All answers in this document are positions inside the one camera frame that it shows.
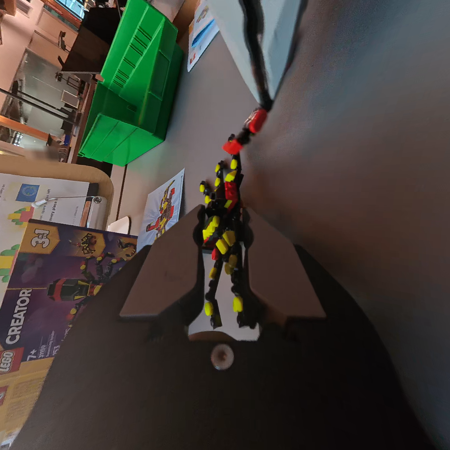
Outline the wooden tray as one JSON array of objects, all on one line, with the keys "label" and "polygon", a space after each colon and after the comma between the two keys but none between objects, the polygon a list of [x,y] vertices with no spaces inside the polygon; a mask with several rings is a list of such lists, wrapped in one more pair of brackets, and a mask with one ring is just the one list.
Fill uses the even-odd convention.
[{"label": "wooden tray", "polygon": [[98,168],[71,163],[34,160],[21,156],[1,155],[0,172],[17,176],[52,178],[97,183],[98,195],[107,200],[101,229],[106,229],[111,211],[114,187],[110,177]]}]

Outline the small folded lego leaflet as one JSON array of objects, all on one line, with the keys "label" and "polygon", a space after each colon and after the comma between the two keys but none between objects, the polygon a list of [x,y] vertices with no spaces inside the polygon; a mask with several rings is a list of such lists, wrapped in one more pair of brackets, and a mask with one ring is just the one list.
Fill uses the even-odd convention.
[{"label": "small folded lego leaflet", "polygon": [[217,21],[213,17],[208,2],[199,1],[194,12],[194,19],[188,28],[188,72],[191,72],[218,32]]}]

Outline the small white rounded object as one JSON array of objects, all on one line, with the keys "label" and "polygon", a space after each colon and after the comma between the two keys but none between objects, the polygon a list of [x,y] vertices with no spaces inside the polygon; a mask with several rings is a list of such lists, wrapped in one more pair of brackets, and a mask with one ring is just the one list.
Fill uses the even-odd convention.
[{"label": "small white rounded object", "polygon": [[129,235],[130,229],[131,229],[131,220],[130,217],[128,216],[122,217],[121,219],[115,222],[111,222],[106,228],[108,232],[119,233],[124,235]]}]

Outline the white printed paper sheet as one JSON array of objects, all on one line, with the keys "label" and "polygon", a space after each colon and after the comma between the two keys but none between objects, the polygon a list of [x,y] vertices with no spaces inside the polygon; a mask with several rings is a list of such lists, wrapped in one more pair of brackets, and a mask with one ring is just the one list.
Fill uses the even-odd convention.
[{"label": "white printed paper sheet", "polygon": [[29,220],[80,225],[89,188],[88,182],[1,173],[0,301],[3,301]]}]

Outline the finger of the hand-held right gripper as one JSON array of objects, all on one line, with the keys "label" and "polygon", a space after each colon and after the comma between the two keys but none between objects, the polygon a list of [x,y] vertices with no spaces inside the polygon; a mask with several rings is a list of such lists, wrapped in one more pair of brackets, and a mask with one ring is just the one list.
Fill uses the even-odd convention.
[{"label": "finger of the hand-held right gripper", "polygon": [[267,92],[275,100],[296,47],[306,0],[263,0],[262,56]]},{"label": "finger of the hand-held right gripper", "polygon": [[211,0],[208,6],[250,92],[261,106],[271,105],[263,37],[269,1]]}]

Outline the small red black lego limb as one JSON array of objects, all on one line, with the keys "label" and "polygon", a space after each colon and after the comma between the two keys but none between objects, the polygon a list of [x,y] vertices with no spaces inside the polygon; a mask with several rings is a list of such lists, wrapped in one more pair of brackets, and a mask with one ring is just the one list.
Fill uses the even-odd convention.
[{"label": "small red black lego limb", "polygon": [[268,112],[263,108],[253,110],[237,134],[231,134],[222,145],[222,149],[230,155],[238,155],[241,150],[258,134],[267,120]]}]

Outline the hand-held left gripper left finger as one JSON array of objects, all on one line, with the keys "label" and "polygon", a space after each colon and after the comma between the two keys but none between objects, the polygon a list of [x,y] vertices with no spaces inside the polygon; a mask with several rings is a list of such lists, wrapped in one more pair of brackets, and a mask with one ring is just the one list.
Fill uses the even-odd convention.
[{"label": "hand-held left gripper left finger", "polygon": [[177,309],[184,325],[200,314],[204,296],[202,225],[197,205],[154,241],[121,309],[124,319],[155,318]]}]

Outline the white cylinder with metal cap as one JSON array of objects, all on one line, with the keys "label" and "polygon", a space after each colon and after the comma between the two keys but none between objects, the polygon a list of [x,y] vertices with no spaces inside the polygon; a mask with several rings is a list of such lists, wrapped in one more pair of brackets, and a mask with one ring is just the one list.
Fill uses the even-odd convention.
[{"label": "white cylinder with metal cap", "polygon": [[107,206],[108,201],[105,197],[99,195],[86,197],[80,227],[104,230]]}]

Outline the purple lego set box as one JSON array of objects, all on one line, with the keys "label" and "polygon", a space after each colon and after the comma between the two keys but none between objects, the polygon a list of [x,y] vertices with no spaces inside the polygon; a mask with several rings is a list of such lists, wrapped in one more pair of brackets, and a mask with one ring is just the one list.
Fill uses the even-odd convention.
[{"label": "purple lego set box", "polygon": [[138,237],[31,219],[0,311],[1,446],[18,435],[87,303],[137,253]]}]

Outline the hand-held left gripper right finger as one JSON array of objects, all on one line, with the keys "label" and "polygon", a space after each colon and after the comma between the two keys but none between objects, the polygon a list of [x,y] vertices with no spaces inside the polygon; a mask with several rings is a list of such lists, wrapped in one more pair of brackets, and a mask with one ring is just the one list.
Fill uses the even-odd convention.
[{"label": "hand-held left gripper right finger", "polygon": [[319,301],[294,244],[251,208],[243,211],[245,271],[250,294],[262,305],[262,321],[324,320]]}]

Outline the green plastic storage bin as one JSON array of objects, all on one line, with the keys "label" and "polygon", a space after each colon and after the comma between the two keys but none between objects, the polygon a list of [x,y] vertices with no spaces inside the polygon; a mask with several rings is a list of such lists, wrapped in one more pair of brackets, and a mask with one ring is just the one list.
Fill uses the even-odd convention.
[{"label": "green plastic storage bin", "polygon": [[127,1],[95,88],[80,156],[126,166],[165,140],[184,57],[177,34],[148,2]]}]

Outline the black yellow lego creature model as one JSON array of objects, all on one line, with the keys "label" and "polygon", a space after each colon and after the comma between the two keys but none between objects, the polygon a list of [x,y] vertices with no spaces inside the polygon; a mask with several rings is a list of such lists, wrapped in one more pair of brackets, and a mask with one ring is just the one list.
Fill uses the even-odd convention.
[{"label": "black yellow lego creature model", "polygon": [[238,327],[256,329],[263,308],[250,293],[248,278],[244,273],[244,222],[240,195],[244,176],[240,154],[233,155],[229,164],[220,161],[216,165],[215,174],[213,185],[202,181],[199,186],[206,204],[202,229],[203,249],[211,251],[213,260],[204,311],[213,329],[222,326],[216,294],[224,271],[232,283],[232,309],[237,314]]}]

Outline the dark desk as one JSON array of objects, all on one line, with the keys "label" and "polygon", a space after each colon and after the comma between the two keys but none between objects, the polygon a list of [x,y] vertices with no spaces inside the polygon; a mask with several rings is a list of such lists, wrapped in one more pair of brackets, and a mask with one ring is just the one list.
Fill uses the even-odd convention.
[{"label": "dark desk", "polygon": [[121,19],[117,8],[91,8],[82,20],[77,37],[61,72],[69,74],[100,74]]}]

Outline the open lego instruction booklet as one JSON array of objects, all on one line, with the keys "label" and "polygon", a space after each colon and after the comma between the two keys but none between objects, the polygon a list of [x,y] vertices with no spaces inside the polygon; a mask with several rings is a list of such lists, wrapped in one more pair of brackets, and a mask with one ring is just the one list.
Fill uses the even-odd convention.
[{"label": "open lego instruction booklet", "polygon": [[178,222],[183,194],[184,169],[147,196],[137,250],[153,245]]}]

